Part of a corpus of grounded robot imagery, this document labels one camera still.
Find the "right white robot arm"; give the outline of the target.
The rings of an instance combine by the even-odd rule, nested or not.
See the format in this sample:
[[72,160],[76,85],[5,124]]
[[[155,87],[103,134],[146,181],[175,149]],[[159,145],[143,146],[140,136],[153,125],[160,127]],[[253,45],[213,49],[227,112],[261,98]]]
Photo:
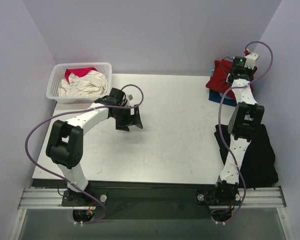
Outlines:
[[257,103],[251,89],[258,57],[255,52],[247,53],[244,57],[235,56],[227,75],[226,83],[234,94],[236,107],[228,123],[230,144],[225,146],[228,154],[216,188],[211,192],[212,200],[217,204],[240,200],[236,197],[240,168],[264,115],[265,108]]

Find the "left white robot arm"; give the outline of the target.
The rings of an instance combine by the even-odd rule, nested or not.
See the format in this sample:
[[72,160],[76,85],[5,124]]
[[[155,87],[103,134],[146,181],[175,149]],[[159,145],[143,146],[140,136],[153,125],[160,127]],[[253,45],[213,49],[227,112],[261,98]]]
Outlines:
[[97,124],[109,118],[115,119],[115,129],[128,132],[130,126],[143,128],[139,105],[131,105],[132,95],[123,89],[112,88],[109,95],[95,100],[85,112],[66,121],[56,120],[51,128],[46,156],[68,179],[67,189],[80,206],[91,201],[87,190],[89,181],[84,175],[80,161],[84,154],[84,136]]

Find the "dark red t-shirt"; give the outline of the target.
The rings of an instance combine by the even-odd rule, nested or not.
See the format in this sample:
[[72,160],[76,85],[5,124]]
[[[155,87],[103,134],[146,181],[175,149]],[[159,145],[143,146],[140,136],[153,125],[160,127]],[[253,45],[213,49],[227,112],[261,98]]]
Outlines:
[[233,80],[232,86],[230,86],[226,82],[226,74],[223,71],[223,66],[226,69],[230,69],[231,62],[227,60],[214,61],[214,72],[206,87],[214,92],[227,95],[238,103],[245,102],[248,105],[257,104],[253,97],[253,88],[250,87],[250,81],[237,77]]

